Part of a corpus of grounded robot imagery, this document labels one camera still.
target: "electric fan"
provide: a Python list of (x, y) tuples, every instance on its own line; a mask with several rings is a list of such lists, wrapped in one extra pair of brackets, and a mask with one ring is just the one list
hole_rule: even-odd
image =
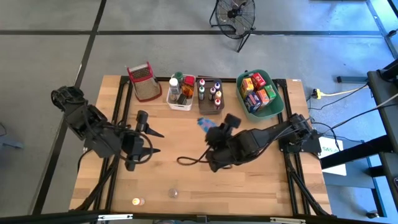
[[(216, 13), (217, 24), (211, 23), (214, 13)], [(237, 50), (239, 53), (255, 29), (253, 27), (255, 18), (254, 0), (216, 0), (209, 23), (212, 27), (218, 26), (221, 32), (231, 39), (242, 39)]]

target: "paint bottle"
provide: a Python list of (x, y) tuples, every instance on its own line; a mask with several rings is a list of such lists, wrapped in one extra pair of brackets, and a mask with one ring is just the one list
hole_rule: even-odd
[(131, 202), (133, 205), (144, 205), (145, 204), (145, 200), (143, 198), (134, 198)]
[(203, 100), (205, 98), (205, 87), (203, 87), (203, 86), (199, 87), (198, 96), (199, 96), (199, 100)]
[(220, 105), (221, 105), (221, 100), (216, 99), (214, 101), (214, 110), (218, 110), (220, 108)]
[(201, 80), (199, 81), (199, 85), (200, 85), (200, 86), (205, 86), (205, 80), (204, 80), (204, 79), (201, 79)]
[(216, 92), (215, 99), (216, 99), (216, 100), (217, 100), (217, 99), (221, 100), (221, 91), (217, 91), (217, 92)]
[(214, 88), (216, 89), (216, 91), (220, 90), (221, 85), (219, 82), (216, 82), (216, 84), (214, 84)]
[(171, 78), (169, 84), (171, 94), (180, 94), (180, 85), (178, 84), (178, 80), (176, 78)]
[(170, 97), (169, 97), (169, 99), (170, 99), (170, 101), (171, 101), (172, 103), (175, 103), (175, 102), (176, 102), (176, 100), (177, 100), (177, 96), (176, 96), (176, 94), (170, 94)]
[(178, 84), (180, 84), (180, 86), (182, 86), (182, 82), (184, 79), (184, 75), (182, 74), (182, 72), (174, 73), (174, 78), (176, 78), (178, 80)]
[(209, 93), (209, 100), (213, 101), (214, 100), (214, 96), (216, 94), (216, 89), (214, 87), (211, 87), (210, 89), (210, 93)]

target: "wooden table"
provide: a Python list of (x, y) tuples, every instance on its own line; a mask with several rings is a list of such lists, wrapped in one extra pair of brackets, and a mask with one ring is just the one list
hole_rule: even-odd
[[(112, 117), (120, 78), (116, 75), (104, 76), (96, 102), (98, 109), (109, 120)], [(161, 82), (161, 85), (164, 92), (168, 90), (168, 82)], [(302, 82), (287, 80), (287, 86), (292, 112), (308, 117)], [(248, 121), (236, 99), (234, 88), (234, 83), (223, 83), (225, 108), (221, 114), (206, 116), (207, 118), (217, 124), (224, 120), (227, 113), (241, 118), (241, 125), (233, 134), (243, 129), (264, 129), (278, 123), (277, 117), (260, 123)], [(285, 164), (278, 142), (272, 143), (255, 161), (234, 166), (230, 170), (214, 173), (208, 164), (188, 167), (177, 164), (178, 156), (198, 158), (206, 149), (205, 133), (197, 125), (197, 118), (202, 115), (199, 113), (196, 95), (197, 92), (191, 111), (171, 110), (166, 103), (165, 93), (160, 98), (146, 103), (138, 102), (133, 96), (127, 123), (135, 126), (137, 111), (144, 110), (149, 113), (148, 123), (151, 128), (163, 134), (165, 138), (149, 136), (154, 147), (162, 152), (154, 154), (148, 163), (138, 165), (134, 172), (127, 171), (123, 161), (119, 163), (111, 211), (291, 216)], [(95, 153), (89, 153), (83, 158), (70, 208), (79, 206), (93, 190), (100, 176), (102, 161)], [(306, 186), (323, 209), (330, 213), (319, 160), (311, 154), (301, 153), (301, 161)], [(170, 198), (169, 189), (177, 189), (178, 198)], [(106, 186), (101, 208), (104, 207), (107, 191)], [(295, 192), (299, 212), (303, 213), (297, 186)], [(133, 206), (131, 200), (135, 197), (144, 198), (145, 204)]]

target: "snack box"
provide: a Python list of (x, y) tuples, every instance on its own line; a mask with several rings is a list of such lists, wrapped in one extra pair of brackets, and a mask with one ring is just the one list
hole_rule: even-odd
[(248, 94), (252, 93), (253, 91), (254, 91), (254, 86), (253, 82), (251, 81), (251, 78), (244, 78), (242, 80), (241, 89), (240, 89), (242, 99), (245, 100)]
[(255, 93), (251, 92), (246, 97), (244, 104), (245, 104), (246, 108), (248, 109), (249, 113), (253, 113), (253, 112), (256, 112), (257, 109), (260, 107), (261, 100)]
[(251, 81), (256, 90), (260, 90), (267, 84), (258, 72), (251, 76)]
[(276, 93), (275, 93), (274, 89), (272, 88), (272, 85), (266, 85), (264, 87), (264, 89), (266, 90), (268, 98), (269, 98), (270, 101), (275, 99)]
[(256, 95), (261, 100), (261, 105), (257, 110), (261, 110), (269, 103), (269, 98), (267, 96), (265, 89), (261, 89), (261, 90), (257, 91)]

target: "concrete floor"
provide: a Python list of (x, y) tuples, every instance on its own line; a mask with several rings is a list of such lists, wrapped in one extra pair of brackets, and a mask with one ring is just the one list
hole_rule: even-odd
[[(387, 10), (384, 1), (372, 3), (377, 10)], [(213, 0), (108, 1), (99, 29), (210, 30), (213, 4)], [(99, 5), (100, 0), (3, 0), (0, 29), (91, 30)], [(397, 22), (388, 15), (383, 22)], [(257, 0), (256, 16), (257, 30), (378, 30), (365, 2)], [(0, 217), (30, 212), (61, 118), (50, 102), (50, 92), (73, 84), (87, 40), (85, 35), (0, 35), (0, 122), (10, 136), (25, 144), (22, 150), (6, 147), (0, 152)], [(94, 103), (103, 75), (125, 75), (125, 66), (148, 60), (157, 76), (183, 71), (236, 77), (244, 70), (261, 68), (272, 78), (301, 79), (307, 95), (312, 88), (333, 93), (360, 86), (337, 84), (335, 77), (365, 75), (393, 61), (381, 37), (253, 36), (239, 54), (234, 52), (237, 45), (223, 35), (97, 36), (81, 89)], [(312, 100), (312, 106), (319, 108), (337, 98)], [(373, 106), (370, 91), (361, 90), (311, 115), (332, 125)], [(336, 129), (336, 134), (369, 140), (385, 132), (378, 113), (372, 112)], [(68, 132), (44, 212), (68, 209), (82, 147)], [(383, 188), (387, 191), (383, 200), (393, 206), (388, 188)], [(363, 189), (328, 186), (328, 192), (333, 213), (339, 217), (367, 220), (363, 211), (374, 209), (358, 209), (357, 205), (373, 200)], [(387, 215), (376, 221), (391, 222), (398, 216), (394, 209)]]

